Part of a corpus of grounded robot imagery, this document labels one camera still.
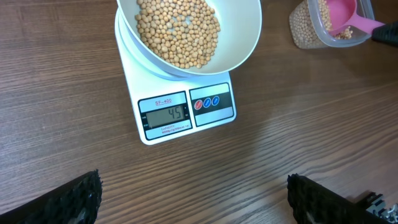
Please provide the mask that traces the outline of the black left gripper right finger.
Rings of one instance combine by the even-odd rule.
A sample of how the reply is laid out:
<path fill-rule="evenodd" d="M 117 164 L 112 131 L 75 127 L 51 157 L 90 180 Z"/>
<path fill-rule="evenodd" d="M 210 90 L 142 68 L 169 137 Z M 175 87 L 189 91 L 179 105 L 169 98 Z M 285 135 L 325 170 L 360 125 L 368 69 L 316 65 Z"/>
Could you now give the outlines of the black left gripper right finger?
<path fill-rule="evenodd" d="M 287 201 L 299 224 L 389 223 L 303 175 L 287 178 Z"/>

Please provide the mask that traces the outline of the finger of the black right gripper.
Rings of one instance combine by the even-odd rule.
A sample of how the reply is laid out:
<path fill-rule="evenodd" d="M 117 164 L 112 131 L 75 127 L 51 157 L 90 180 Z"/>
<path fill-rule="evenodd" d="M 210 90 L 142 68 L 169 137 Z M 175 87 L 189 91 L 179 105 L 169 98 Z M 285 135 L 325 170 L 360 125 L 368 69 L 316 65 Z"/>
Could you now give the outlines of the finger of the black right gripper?
<path fill-rule="evenodd" d="M 398 46 L 398 22 L 395 21 L 390 24 L 377 27 L 373 30 L 371 39 L 376 42 Z"/>

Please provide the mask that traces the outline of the pink plastic measuring scoop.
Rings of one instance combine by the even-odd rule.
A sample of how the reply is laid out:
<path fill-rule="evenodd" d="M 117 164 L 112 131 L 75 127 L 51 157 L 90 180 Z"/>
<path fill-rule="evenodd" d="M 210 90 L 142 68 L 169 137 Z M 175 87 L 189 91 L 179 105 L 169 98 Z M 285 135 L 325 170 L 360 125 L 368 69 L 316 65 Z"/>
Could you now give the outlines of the pink plastic measuring scoop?
<path fill-rule="evenodd" d="M 384 26 L 384 23 L 361 17 L 357 13 L 357 0 L 328 0 L 332 30 L 330 35 L 337 35 L 348 26 L 353 26 L 367 34 L 372 34 L 373 30 Z"/>

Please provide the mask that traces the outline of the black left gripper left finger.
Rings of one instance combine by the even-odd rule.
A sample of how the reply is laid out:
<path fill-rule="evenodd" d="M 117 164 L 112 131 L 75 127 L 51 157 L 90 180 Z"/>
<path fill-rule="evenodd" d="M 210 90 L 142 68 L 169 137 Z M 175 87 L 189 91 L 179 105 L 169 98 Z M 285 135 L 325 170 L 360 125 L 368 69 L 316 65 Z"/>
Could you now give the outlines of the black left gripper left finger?
<path fill-rule="evenodd" d="M 1 223 L 85 223 L 96 221 L 102 201 L 98 170 L 87 172 L 1 215 Z"/>

